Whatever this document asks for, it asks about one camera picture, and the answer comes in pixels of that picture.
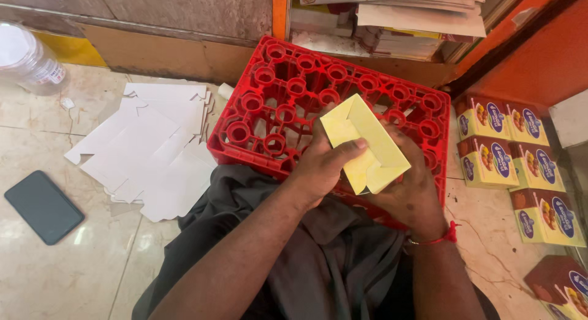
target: fingernail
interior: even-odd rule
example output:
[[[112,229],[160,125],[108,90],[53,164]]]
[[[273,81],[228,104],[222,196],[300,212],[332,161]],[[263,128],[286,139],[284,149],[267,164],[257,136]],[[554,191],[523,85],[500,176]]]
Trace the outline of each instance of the fingernail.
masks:
[[[359,139],[355,140],[355,145],[357,145],[357,147],[358,147],[359,149],[365,149],[365,148],[367,148],[367,146],[368,146],[368,143],[367,143],[367,141],[366,141],[366,140],[365,140],[365,139],[362,137],[362,138],[359,138]]]

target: smartphone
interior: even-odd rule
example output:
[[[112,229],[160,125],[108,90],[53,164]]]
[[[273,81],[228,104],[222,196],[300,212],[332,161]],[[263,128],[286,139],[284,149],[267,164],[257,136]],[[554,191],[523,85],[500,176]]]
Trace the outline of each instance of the smartphone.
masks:
[[[84,220],[84,214],[42,171],[4,193],[4,198],[47,245],[54,245]]]

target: plastic jar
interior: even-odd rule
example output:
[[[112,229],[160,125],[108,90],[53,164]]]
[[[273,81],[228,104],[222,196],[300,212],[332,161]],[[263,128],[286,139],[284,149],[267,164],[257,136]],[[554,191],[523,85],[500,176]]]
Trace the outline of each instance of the plastic jar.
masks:
[[[5,21],[0,21],[0,78],[40,96],[59,93],[70,81],[51,49],[23,26]]]

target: hand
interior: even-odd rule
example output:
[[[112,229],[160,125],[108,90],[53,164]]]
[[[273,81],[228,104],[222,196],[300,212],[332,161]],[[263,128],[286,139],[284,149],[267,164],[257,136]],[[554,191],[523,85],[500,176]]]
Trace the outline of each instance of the hand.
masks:
[[[411,168],[404,173],[401,182],[391,183],[376,195],[368,194],[367,199],[410,227],[415,241],[441,238],[447,231],[447,222],[437,199],[433,175],[424,164],[423,152],[393,124],[385,120],[380,123]]]
[[[321,115],[334,107],[327,105]],[[367,149],[365,139],[340,144],[332,149],[320,119],[312,127],[312,141],[304,151],[298,165],[284,181],[278,191],[292,197],[292,202],[301,211],[308,211],[319,205],[341,175],[345,163],[357,158]]]

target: floor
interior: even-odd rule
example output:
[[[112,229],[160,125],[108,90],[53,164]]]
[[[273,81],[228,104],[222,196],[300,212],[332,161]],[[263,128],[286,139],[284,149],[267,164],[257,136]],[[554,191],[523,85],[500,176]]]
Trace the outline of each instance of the floor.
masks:
[[[66,67],[72,80],[60,95],[37,97],[0,85],[0,191],[40,169],[86,215],[74,232],[48,247],[0,200],[0,319],[130,319],[159,271],[163,247],[179,232],[173,220],[153,224],[137,209],[111,204],[97,182],[63,157],[114,111],[126,82],[156,78]],[[60,98],[71,98],[76,106],[65,110]],[[224,106],[219,96],[215,100],[211,123]],[[454,120],[446,216],[463,225],[458,247],[468,273],[502,319],[550,319],[522,278],[544,255],[564,249],[522,244],[506,191],[466,189]]]

